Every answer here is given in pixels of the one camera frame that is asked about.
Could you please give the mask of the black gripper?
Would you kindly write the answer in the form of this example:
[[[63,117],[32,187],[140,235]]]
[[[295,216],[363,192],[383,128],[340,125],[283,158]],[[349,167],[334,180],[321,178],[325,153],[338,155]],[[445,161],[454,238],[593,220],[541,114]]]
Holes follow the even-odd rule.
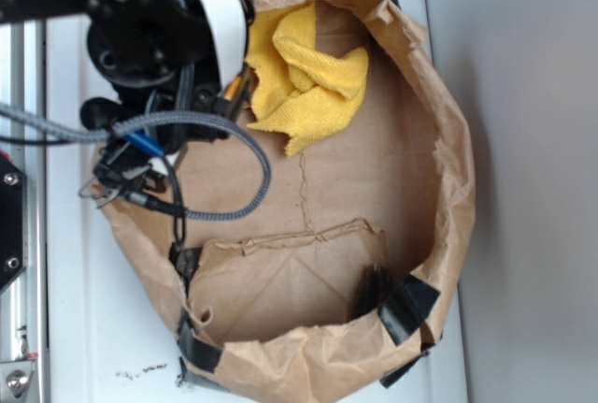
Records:
[[[247,146],[252,138],[236,119],[249,98],[249,66],[223,91],[214,84],[196,85],[193,65],[178,72],[172,93],[158,86],[134,89],[127,102],[90,98],[79,117],[93,142],[101,144],[93,182],[101,191],[78,194],[103,207],[120,198],[148,210],[184,210],[175,164],[191,141],[234,136]]]

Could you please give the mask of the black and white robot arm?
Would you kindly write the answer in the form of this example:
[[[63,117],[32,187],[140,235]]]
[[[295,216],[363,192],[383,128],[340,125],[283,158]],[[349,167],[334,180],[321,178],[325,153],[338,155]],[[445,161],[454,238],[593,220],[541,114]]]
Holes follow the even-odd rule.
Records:
[[[153,195],[173,180],[170,157],[192,141],[228,136],[249,97],[246,63],[252,0],[1,0],[2,23],[85,14],[86,46],[117,93],[81,107],[81,130],[10,105],[4,118],[40,132],[46,145],[100,143],[93,174],[106,200],[121,198],[176,218],[198,218],[178,184],[165,202]]]

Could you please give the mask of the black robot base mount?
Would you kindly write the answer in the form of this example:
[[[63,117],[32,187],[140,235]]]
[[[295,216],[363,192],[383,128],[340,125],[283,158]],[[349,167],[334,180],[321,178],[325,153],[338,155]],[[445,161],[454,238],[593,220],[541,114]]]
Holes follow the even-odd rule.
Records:
[[[26,176],[1,151],[1,294],[27,267]]]

